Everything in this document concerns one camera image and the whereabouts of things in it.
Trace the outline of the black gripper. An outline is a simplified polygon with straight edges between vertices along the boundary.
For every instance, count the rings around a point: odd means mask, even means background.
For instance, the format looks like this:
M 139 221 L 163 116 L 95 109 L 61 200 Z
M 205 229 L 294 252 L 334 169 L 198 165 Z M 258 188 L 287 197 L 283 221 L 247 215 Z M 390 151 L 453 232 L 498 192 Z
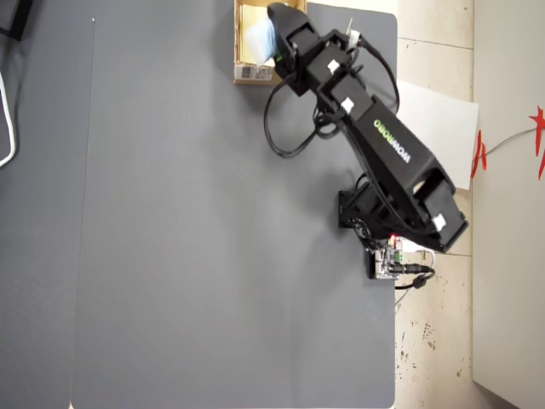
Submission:
M 353 61 L 359 32 L 332 30 L 320 37 L 305 12 L 284 3 L 270 3 L 267 16 L 273 27 L 275 72 L 297 96 L 315 93 Z

